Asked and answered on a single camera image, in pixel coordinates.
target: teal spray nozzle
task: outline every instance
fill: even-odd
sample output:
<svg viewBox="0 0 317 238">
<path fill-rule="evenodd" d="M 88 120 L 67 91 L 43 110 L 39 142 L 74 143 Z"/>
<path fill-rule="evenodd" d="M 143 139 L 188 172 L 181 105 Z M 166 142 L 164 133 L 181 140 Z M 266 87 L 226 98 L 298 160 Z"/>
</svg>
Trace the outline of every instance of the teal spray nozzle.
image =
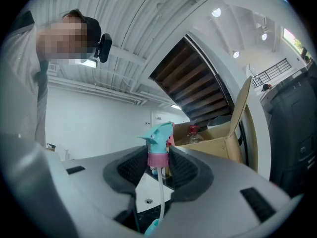
<svg viewBox="0 0 317 238">
<path fill-rule="evenodd" d="M 155 220 L 146 230 L 145 236 L 151 234 L 151 232 L 157 227 L 159 222 L 162 221 L 164 216 L 164 191 L 162 181 L 161 168 L 168 166 L 168 152 L 166 150 L 166 141 L 173 134 L 173 123 L 166 122 L 158 124 L 152 127 L 145 135 L 139 137 L 145 139 L 150 143 L 150 149 L 148 152 L 148 165 L 150 167 L 157 167 L 159 191 L 161 197 L 161 208 L 159 219 Z"/>
<path fill-rule="evenodd" d="M 168 154 L 166 141 L 173 134 L 173 124 L 166 122 L 152 127 L 145 135 L 139 138 L 150 143 L 148 165 L 151 167 L 167 167 Z"/>
</svg>

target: wooden ceiling panel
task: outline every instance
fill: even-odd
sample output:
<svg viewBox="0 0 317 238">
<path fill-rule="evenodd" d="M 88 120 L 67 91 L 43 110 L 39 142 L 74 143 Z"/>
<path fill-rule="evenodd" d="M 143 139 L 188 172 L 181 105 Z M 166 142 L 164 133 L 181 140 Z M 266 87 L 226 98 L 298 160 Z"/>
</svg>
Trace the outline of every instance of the wooden ceiling panel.
<svg viewBox="0 0 317 238">
<path fill-rule="evenodd" d="M 196 124 L 205 129 L 218 116 L 230 114 L 225 94 L 201 54 L 181 40 L 151 74 L 151 78 Z"/>
</svg>

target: corrugated metal ceiling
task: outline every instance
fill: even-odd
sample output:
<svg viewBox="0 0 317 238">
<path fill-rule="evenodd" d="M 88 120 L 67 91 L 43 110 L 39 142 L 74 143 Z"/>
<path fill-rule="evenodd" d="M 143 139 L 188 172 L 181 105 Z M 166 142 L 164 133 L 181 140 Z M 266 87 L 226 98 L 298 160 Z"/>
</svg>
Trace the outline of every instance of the corrugated metal ceiling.
<svg viewBox="0 0 317 238">
<path fill-rule="evenodd" d="M 146 60 L 166 28 L 195 3 L 195 0 L 31 0 L 27 7 L 38 27 L 61 19 L 66 12 L 78 8 L 83 15 L 99 21 L 102 33 L 111 35 L 114 47 Z M 243 18 L 238 16 L 236 19 L 236 14 L 242 15 Z M 237 44 L 242 45 L 248 38 L 247 33 L 239 32 L 239 24 L 243 27 L 250 25 L 250 22 L 247 22 L 250 19 L 247 19 L 242 10 L 234 8 L 217 20 L 220 22 L 220 25 L 216 26 L 218 31 L 220 27 L 231 26 L 227 27 L 225 40 L 222 37 L 227 49 Z M 246 43 L 252 45 L 252 40 L 248 38 Z M 141 70 L 142 66 L 110 55 L 108 61 L 104 64 L 98 63 L 96 69 L 83 65 L 60 65 L 59 68 L 58 77 L 129 92 L 130 86 L 137 80 L 136 72 Z M 149 86 L 141 85 L 139 91 L 140 89 L 168 98 L 163 91 Z"/>
</svg>

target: white ceiling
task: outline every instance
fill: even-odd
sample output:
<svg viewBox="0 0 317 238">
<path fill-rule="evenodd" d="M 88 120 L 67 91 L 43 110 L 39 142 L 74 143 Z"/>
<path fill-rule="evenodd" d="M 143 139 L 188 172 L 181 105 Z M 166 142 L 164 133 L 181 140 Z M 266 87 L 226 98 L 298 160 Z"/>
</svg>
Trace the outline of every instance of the white ceiling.
<svg viewBox="0 0 317 238">
<path fill-rule="evenodd" d="M 137 71 L 142 71 L 143 63 L 166 28 L 195 3 L 196 0 L 31 0 L 27 7 L 38 27 L 61 19 L 74 8 L 97 19 L 102 33 L 112 37 L 108 61 L 98 63 L 96 69 L 60 65 L 57 76 L 129 93 L 137 80 Z M 219 45 L 229 54 L 254 47 L 263 31 L 256 29 L 253 12 L 241 7 L 224 4 L 219 18 L 206 15 L 206 19 L 207 23 L 200 27 L 214 32 Z M 137 91 L 169 99 L 150 80 L 142 82 Z"/>
</svg>

